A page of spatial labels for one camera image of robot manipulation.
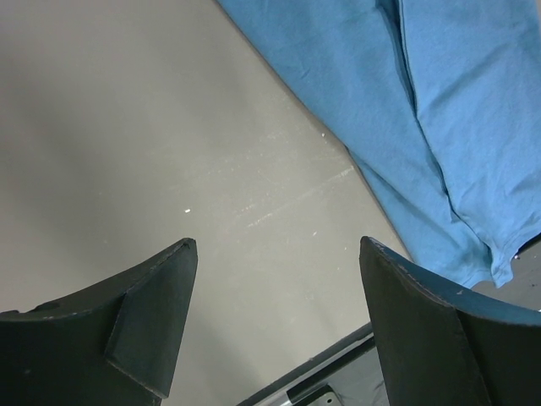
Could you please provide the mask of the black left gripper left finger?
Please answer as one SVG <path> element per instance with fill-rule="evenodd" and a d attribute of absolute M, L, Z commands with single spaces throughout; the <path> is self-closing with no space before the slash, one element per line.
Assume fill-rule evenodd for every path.
<path fill-rule="evenodd" d="M 33 310 L 1 314 L 4 405 L 159 405 L 198 265 L 193 239 Z"/>

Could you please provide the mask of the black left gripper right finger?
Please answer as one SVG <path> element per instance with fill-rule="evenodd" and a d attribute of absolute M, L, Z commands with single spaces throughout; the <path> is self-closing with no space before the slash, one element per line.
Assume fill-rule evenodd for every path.
<path fill-rule="evenodd" d="M 540 314 L 417 266 L 370 237 L 360 273 L 392 405 L 538 405 Z"/>

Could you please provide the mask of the blue t shirt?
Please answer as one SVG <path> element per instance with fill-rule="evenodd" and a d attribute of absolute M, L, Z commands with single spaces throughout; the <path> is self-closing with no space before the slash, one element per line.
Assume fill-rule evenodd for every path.
<path fill-rule="evenodd" d="M 512 277 L 540 233 L 534 1 L 224 1 L 347 148 L 418 265 Z"/>

